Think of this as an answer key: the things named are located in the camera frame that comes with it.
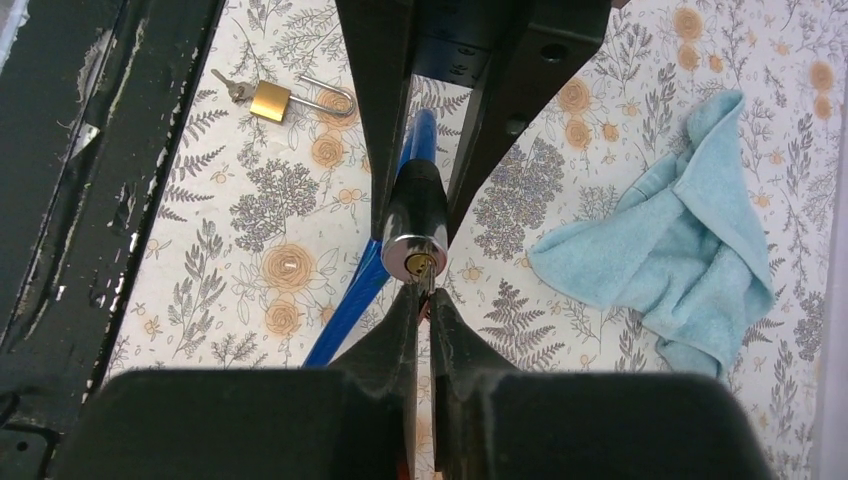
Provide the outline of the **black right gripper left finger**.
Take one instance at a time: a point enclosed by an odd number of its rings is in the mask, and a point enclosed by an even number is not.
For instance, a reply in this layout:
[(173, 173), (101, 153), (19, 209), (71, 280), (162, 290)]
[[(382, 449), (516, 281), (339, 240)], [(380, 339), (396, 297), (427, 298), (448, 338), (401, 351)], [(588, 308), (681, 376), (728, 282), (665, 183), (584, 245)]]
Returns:
[(411, 479), (420, 289), (330, 365), (136, 370), (87, 404), (57, 479)]

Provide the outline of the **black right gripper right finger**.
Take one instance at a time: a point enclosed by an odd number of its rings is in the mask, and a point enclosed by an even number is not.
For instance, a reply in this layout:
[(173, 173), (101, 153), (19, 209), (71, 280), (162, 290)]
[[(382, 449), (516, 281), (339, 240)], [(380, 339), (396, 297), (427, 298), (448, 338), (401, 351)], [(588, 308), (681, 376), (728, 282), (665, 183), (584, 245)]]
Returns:
[(433, 445), (446, 479), (767, 479), (715, 379), (517, 369), (443, 290), (429, 298)]

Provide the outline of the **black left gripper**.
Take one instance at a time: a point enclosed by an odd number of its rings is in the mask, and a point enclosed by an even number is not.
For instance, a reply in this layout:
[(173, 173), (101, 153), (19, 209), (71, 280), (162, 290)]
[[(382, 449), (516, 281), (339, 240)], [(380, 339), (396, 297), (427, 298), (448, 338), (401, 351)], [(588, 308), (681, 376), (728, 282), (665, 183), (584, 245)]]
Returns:
[(611, 3), (337, 0), (336, 8), (371, 168), (372, 239), (383, 236), (411, 70), (474, 88), (447, 193), (452, 241), (504, 155), (597, 53)]

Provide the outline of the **blue cable lock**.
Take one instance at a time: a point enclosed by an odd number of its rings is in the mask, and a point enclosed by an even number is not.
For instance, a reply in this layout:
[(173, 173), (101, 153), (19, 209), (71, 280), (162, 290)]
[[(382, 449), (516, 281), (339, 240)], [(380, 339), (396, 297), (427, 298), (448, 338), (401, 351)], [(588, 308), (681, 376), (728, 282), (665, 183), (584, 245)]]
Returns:
[(330, 363), (391, 277), (418, 284), (409, 264), (412, 256), (432, 256), (435, 279), (447, 266), (447, 197), (435, 164), (436, 146), (434, 113), (422, 109), (403, 146), (383, 236), (367, 242), (345, 295), (304, 360), (305, 367)]

